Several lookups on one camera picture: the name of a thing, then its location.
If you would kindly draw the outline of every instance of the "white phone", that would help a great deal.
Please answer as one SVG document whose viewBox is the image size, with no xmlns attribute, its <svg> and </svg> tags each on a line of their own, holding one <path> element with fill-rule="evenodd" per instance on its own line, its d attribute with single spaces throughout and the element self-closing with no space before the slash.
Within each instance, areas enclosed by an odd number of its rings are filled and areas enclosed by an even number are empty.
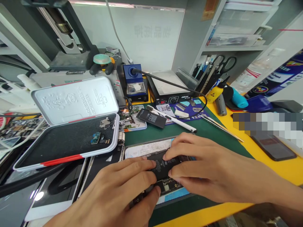
<svg viewBox="0 0 303 227">
<path fill-rule="evenodd" d="M 79 182 L 83 177 L 87 159 L 71 162 L 70 165 L 46 178 L 37 192 L 25 221 L 54 216 L 69 208 L 74 202 Z"/>
</svg>

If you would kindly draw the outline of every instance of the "yellow bottle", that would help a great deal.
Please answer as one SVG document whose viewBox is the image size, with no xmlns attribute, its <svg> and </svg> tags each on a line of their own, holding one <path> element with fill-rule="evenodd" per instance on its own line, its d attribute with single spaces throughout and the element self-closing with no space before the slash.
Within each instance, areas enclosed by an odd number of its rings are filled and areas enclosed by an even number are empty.
<svg viewBox="0 0 303 227">
<path fill-rule="evenodd" d="M 223 92 L 223 88 L 226 86 L 226 83 L 229 79 L 229 76 L 218 84 L 218 86 L 214 87 L 206 96 L 207 103 L 213 103 Z"/>
</svg>

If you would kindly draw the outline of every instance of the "green repair mat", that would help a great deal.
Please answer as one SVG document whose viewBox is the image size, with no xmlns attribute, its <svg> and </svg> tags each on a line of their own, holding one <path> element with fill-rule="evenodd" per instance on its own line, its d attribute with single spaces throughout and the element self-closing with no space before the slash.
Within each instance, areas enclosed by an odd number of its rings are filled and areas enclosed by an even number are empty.
<svg viewBox="0 0 303 227">
<path fill-rule="evenodd" d="M 205 108 L 205 111 L 209 113 L 212 119 L 221 124 L 219 119 L 207 107 Z M 251 154 L 249 154 L 248 151 L 240 144 L 240 142 L 238 142 L 237 139 L 211 125 L 207 121 L 199 119 L 188 121 L 186 123 L 197 129 L 197 136 L 211 139 L 240 155 L 248 158 L 253 158 Z M 125 146 L 144 143 L 166 137 L 172 137 L 179 135 L 182 132 L 189 131 L 177 124 L 166 125 L 164 129 L 158 128 L 151 124 L 147 124 L 147 129 L 143 131 L 132 131 L 125 133 Z M 149 221 L 149 226 L 155 226 L 163 222 L 175 219 L 179 216 L 215 205 L 218 205 L 218 203 L 215 203 L 205 197 L 199 195 L 191 196 L 154 210 Z"/>
</svg>

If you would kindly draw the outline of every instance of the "black phone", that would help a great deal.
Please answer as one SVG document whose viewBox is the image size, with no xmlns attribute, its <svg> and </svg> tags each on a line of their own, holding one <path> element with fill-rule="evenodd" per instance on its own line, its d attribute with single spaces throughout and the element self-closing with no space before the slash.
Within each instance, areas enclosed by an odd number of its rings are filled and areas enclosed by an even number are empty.
<svg viewBox="0 0 303 227">
<path fill-rule="evenodd" d="M 274 161 L 294 159 L 297 155 L 282 143 L 276 136 L 258 132 L 252 139 Z"/>
</svg>

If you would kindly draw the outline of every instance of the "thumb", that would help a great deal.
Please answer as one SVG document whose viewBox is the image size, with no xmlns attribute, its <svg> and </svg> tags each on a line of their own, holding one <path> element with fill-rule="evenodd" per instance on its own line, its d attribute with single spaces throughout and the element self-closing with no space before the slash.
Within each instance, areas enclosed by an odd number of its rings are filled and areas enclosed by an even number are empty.
<svg viewBox="0 0 303 227">
<path fill-rule="evenodd" d="M 191 178 L 191 177 L 180 177 L 173 178 L 175 181 L 178 181 L 183 187 L 186 188 L 190 193 L 201 195 L 204 197 L 209 197 L 211 182 L 208 179 L 201 178 Z"/>
</svg>

